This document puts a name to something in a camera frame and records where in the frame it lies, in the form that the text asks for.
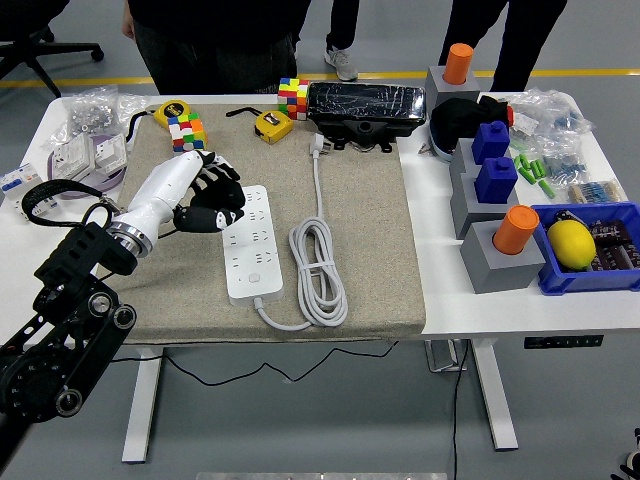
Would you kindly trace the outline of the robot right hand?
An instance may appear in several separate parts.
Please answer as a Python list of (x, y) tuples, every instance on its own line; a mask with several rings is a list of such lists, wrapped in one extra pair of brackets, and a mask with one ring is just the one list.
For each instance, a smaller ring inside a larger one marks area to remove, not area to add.
[(639, 480), (639, 447), (640, 447), (640, 428), (634, 429), (634, 437), (636, 447), (626, 457), (626, 460), (619, 465), (619, 470), (624, 474), (624, 479)]

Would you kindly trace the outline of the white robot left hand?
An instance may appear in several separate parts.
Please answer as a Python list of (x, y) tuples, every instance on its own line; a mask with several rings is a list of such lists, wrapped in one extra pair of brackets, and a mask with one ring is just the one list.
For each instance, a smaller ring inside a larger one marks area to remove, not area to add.
[(240, 176), (224, 157), (194, 150), (154, 167), (109, 231), (150, 251), (160, 226), (172, 221), (180, 231), (216, 233), (242, 215)]

